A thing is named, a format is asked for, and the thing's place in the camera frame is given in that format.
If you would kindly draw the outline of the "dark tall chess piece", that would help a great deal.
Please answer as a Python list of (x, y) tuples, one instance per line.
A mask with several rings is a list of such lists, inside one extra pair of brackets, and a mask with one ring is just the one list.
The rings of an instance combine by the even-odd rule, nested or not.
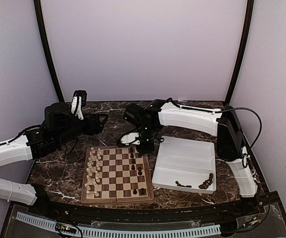
[(142, 172), (142, 167), (138, 167), (138, 176), (142, 176), (143, 172)]

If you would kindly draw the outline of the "white plastic tray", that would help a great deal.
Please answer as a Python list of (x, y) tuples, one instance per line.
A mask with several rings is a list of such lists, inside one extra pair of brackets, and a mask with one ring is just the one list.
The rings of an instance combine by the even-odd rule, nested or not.
[[(152, 184), (155, 187), (193, 193), (213, 194), (216, 191), (215, 145), (212, 142), (163, 136), (160, 143)], [(199, 185), (213, 173), (208, 189)], [(178, 187), (176, 181), (191, 188)]]

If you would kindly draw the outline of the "wooden chess board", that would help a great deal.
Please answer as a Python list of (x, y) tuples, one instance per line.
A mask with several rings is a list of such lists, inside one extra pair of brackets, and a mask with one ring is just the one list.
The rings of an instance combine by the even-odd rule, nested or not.
[[(131, 170), (130, 148), (136, 159), (135, 170)], [(101, 147), (103, 150), (103, 171), (102, 171), (102, 198), (86, 199), (85, 188), (83, 188), (85, 170), (82, 180), (81, 204), (83, 205), (120, 205), (152, 203), (154, 201), (153, 185), (149, 168), (148, 156), (143, 155), (137, 158), (138, 151), (135, 146), (118, 148), (116, 146)], [(90, 148), (86, 151), (85, 160), (88, 157)], [(142, 167), (142, 176), (138, 176), (138, 167)], [(140, 194), (140, 189), (145, 189), (145, 195)]]

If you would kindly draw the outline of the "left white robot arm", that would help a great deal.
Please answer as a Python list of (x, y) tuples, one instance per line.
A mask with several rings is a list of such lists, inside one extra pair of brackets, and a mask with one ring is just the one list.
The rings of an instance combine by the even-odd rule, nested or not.
[[(30, 126), (15, 138), (0, 143), (0, 167), (48, 156), (80, 135), (100, 134), (107, 114), (82, 114), (82, 104), (54, 103), (44, 110), (41, 125)], [(16, 183), (0, 178), (0, 199), (35, 207), (43, 216), (54, 212), (54, 205), (43, 186)]]

